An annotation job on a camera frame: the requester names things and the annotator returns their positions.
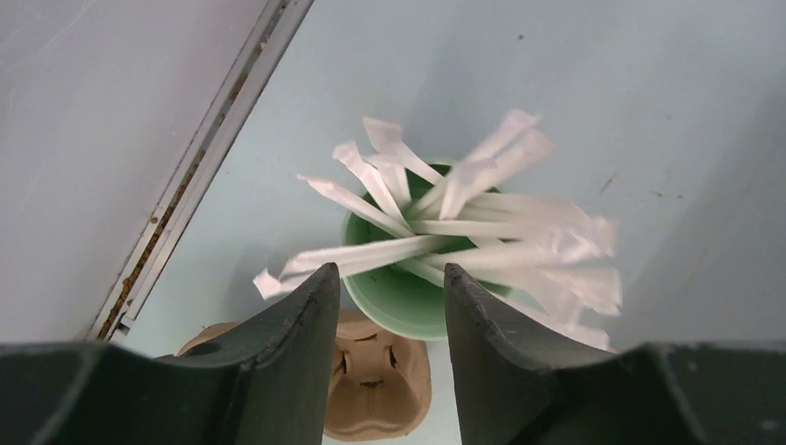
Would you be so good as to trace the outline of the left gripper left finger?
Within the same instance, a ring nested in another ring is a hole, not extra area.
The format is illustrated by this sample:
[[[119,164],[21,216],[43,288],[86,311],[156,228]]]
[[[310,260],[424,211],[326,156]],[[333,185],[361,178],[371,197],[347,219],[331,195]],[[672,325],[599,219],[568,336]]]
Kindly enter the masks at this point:
[[[5,344],[5,444],[318,444],[340,303],[327,263],[180,356],[104,342]]]

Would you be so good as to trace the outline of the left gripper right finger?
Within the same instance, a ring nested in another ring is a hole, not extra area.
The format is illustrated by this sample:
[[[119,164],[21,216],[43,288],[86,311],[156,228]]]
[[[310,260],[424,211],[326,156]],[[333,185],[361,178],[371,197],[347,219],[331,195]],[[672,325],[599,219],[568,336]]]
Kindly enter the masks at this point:
[[[645,343],[619,354],[565,337],[445,268],[465,444],[781,444],[781,341]]]

